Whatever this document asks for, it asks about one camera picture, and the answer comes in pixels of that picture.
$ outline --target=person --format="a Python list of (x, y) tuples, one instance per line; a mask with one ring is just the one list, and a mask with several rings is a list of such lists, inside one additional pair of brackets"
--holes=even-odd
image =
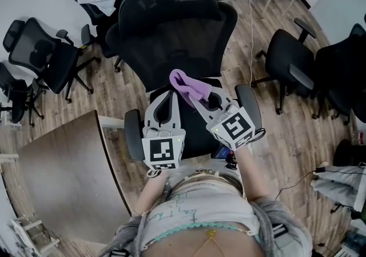
[(131, 219), (100, 256), (310, 257), (309, 232), (270, 197), (249, 148), (234, 155), (236, 171), (225, 160), (198, 167), (182, 161), (149, 179)]
[(364, 168), (358, 166), (335, 167), (323, 162), (320, 166), (325, 167), (325, 172), (314, 173), (316, 179), (311, 181), (314, 191), (339, 202), (342, 205), (353, 207), (359, 190)]

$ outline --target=purple cloth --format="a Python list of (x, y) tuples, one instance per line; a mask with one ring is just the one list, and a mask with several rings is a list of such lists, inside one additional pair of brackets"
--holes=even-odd
[(211, 85), (188, 77), (182, 70), (172, 70), (169, 75), (170, 83), (182, 95), (184, 100), (194, 108), (189, 95), (196, 100), (208, 100), (211, 93)]

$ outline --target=gray pants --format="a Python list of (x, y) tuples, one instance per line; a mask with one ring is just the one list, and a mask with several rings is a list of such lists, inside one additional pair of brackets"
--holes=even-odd
[[(360, 167), (334, 167), (330, 165), (325, 169), (327, 171), (366, 173), (364, 168)], [(353, 207), (362, 175), (333, 172), (322, 172), (316, 175), (319, 176), (319, 179), (312, 184), (314, 191), (318, 191), (343, 205)]]

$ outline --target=white cable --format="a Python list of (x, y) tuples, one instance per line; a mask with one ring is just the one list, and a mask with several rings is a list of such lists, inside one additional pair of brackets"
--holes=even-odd
[(253, 65), (253, 47), (254, 47), (254, 42), (253, 42), (253, 17), (252, 17), (252, 6), (250, 5), (250, 0), (249, 0), (249, 7), (250, 7), (250, 18), (251, 18), (251, 24), (250, 24), (250, 26), (252, 27), (252, 49), (250, 50), (250, 84), (249, 84), (249, 87), (251, 87), (252, 80), (253, 80), (252, 65)]

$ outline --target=small device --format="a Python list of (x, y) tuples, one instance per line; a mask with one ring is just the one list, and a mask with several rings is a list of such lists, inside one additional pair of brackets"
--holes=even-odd
[(212, 87), (211, 95), (219, 100), (219, 106), (212, 109), (207, 103), (189, 96), (202, 118), (207, 122), (206, 129), (221, 143), (236, 150), (250, 141), (255, 126), (246, 110), (231, 99), (222, 88)]
[[(168, 118), (159, 121), (157, 113), (166, 102), (170, 106)], [(142, 132), (144, 162), (152, 171), (179, 167), (184, 149), (185, 130), (181, 129), (178, 97), (174, 91), (164, 92), (149, 105)]]
[(233, 151), (230, 151), (229, 154), (226, 157), (226, 162), (228, 163), (225, 167), (228, 169), (232, 169), (233, 171), (237, 170), (237, 163), (236, 163), (236, 158), (235, 158), (235, 154)]

